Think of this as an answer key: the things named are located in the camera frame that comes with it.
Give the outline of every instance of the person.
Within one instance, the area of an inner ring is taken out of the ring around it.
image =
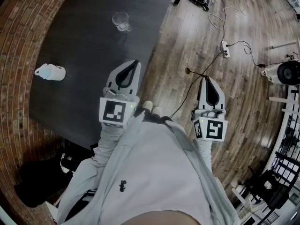
[[[102,124],[95,156],[80,163],[60,201],[59,225],[240,224],[212,175],[211,147],[152,108],[146,101],[124,130]]]

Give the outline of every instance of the microphone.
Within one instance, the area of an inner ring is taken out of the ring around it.
[[[198,75],[200,75],[200,76],[202,76],[202,77],[205,77],[205,75],[203,75],[203,74],[200,74],[200,73],[196,73],[196,72],[191,71],[188,67],[186,67],[185,71],[186,71],[186,74],[195,73],[195,74],[198,74]]]

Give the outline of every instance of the glass cup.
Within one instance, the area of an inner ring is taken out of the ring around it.
[[[114,16],[112,16],[112,22],[116,25],[119,31],[130,32],[132,30],[128,21],[129,16],[125,12],[117,12]]]

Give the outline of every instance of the dark table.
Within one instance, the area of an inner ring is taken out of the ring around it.
[[[66,0],[42,45],[37,67],[63,66],[63,81],[34,76],[30,117],[45,128],[89,148],[97,143],[99,99],[109,73],[138,59],[142,81],[171,0]],[[129,14],[132,31],[119,32],[112,16]]]

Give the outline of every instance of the black cable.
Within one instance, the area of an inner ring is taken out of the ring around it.
[[[233,45],[236,45],[237,43],[246,43],[246,44],[247,44],[247,45],[244,45],[244,52],[245,52],[245,54],[247,54],[247,55],[251,55],[252,61],[253,61],[254,65],[255,65],[255,66],[258,66],[258,65],[254,62],[254,57],[253,57],[252,49],[251,49],[251,46],[249,45],[249,43],[247,43],[247,42],[245,42],[245,41],[243,41],[243,40],[239,40],[239,41],[237,41],[237,42],[235,42],[235,43],[233,43],[233,44],[228,44],[227,46],[228,46],[228,47],[231,47],[231,46],[233,46]]]
[[[217,57],[218,57],[219,55],[221,55],[221,54],[222,54],[222,52],[220,52],[220,53],[213,59],[213,61],[207,66],[207,68],[203,71],[203,73],[201,73],[195,80],[193,80],[193,82],[191,83],[191,85],[189,86],[189,88],[188,88],[188,90],[187,90],[187,95],[186,95],[185,99],[183,100],[183,102],[181,103],[181,105],[179,106],[179,108],[177,108],[176,111],[173,112],[173,114],[170,116],[170,118],[172,118],[172,117],[179,111],[179,109],[183,106],[183,104],[184,104],[184,102],[186,101],[186,99],[187,99],[187,97],[188,97],[188,94],[189,94],[189,92],[190,92],[190,90],[191,90],[193,84],[194,84],[200,77],[205,76],[204,73],[206,72],[206,70],[210,68],[210,66],[214,63],[214,61],[217,59]]]
[[[274,62],[274,63],[270,63],[270,64],[256,64],[254,62],[254,57],[253,57],[251,46],[249,45],[249,43],[247,43],[246,41],[243,41],[243,40],[239,40],[239,41],[237,41],[237,42],[235,42],[233,44],[228,44],[227,46],[231,47],[231,46],[236,45],[237,43],[241,43],[241,42],[247,44],[247,45],[244,45],[244,52],[247,55],[251,55],[252,61],[253,61],[254,65],[257,66],[257,67],[265,68],[265,67],[270,66],[270,65],[274,65],[274,64],[278,64],[278,63],[283,63],[284,62],[284,61],[282,61],[282,62]]]
[[[221,0],[222,3],[223,3],[223,8],[225,8],[225,2],[224,0]],[[220,42],[220,53],[213,59],[213,61],[207,66],[207,68],[204,70],[204,72],[202,74],[200,74],[195,80],[193,80],[193,82],[191,83],[191,85],[189,86],[188,90],[187,90],[187,95],[186,97],[184,98],[183,102],[181,103],[181,105],[179,106],[179,108],[177,108],[177,110],[175,112],[173,112],[173,114],[170,116],[170,118],[172,118],[178,111],[179,109],[183,106],[183,104],[185,103],[187,97],[188,97],[188,94],[193,86],[193,84],[201,77],[201,76],[205,76],[204,73],[206,72],[206,70],[214,63],[214,61],[217,59],[217,57],[221,54],[226,54],[226,52],[222,51],[222,41],[224,40],[224,37],[225,37],[225,22],[227,20],[227,14],[224,10],[224,14],[225,14],[225,21],[223,22],[223,37],[222,37],[222,40]]]
[[[225,2],[224,2],[224,0],[221,0],[221,1],[223,3],[223,12],[225,14],[225,21],[223,22],[223,37],[222,37],[222,40],[220,42],[220,51],[221,51],[222,54],[226,54],[226,52],[222,51],[222,41],[225,38],[225,23],[226,23],[226,20],[227,20],[227,13],[226,13],[226,11],[224,9],[225,8]]]

